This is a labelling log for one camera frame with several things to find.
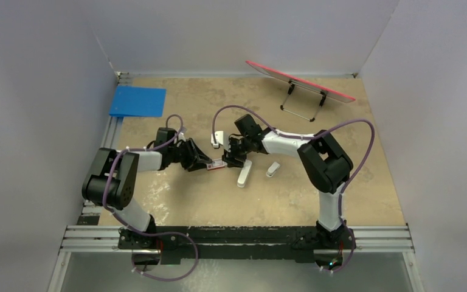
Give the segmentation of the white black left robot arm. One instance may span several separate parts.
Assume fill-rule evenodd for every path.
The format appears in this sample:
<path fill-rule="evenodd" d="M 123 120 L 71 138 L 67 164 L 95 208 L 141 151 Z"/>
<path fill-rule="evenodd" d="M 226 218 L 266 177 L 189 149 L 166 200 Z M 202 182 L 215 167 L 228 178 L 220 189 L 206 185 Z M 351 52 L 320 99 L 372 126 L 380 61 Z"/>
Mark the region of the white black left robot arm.
<path fill-rule="evenodd" d="M 191 138 L 180 137 L 173 128 L 158 129 L 155 140 L 143 149 L 99 148 L 81 188 L 82 197 L 102 206 L 131 231 L 143 249 L 157 240 L 152 215 L 133 198 L 139 172 L 165 170 L 171 164 L 193 172 L 206 169 L 209 158 Z"/>

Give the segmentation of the red white staple box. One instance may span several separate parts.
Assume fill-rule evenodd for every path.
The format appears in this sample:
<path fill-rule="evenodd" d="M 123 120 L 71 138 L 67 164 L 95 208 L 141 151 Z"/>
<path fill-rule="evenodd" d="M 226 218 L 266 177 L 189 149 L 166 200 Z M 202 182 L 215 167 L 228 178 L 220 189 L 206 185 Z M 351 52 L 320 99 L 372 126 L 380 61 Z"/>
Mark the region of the red white staple box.
<path fill-rule="evenodd" d="M 217 170 L 225 168 L 225 163 L 222 159 L 214 159 L 211 163 L 207 164 L 207 170 Z"/>

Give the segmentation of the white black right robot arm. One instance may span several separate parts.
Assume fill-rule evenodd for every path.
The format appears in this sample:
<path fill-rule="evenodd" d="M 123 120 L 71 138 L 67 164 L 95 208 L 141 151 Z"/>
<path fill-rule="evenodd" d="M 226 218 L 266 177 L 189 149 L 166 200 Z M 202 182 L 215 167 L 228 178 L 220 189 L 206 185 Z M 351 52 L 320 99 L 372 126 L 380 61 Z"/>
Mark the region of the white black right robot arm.
<path fill-rule="evenodd" d="M 223 148 L 228 167 L 245 168 L 249 153 L 287 155 L 301 161 L 309 181 L 319 192 L 318 242 L 330 248 L 341 239 L 342 188 L 350 179 L 353 162 L 337 140 L 325 130 L 299 135 L 262 128 L 250 114 L 235 121 L 237 134 L 211 134 L 213 148 Z"/>

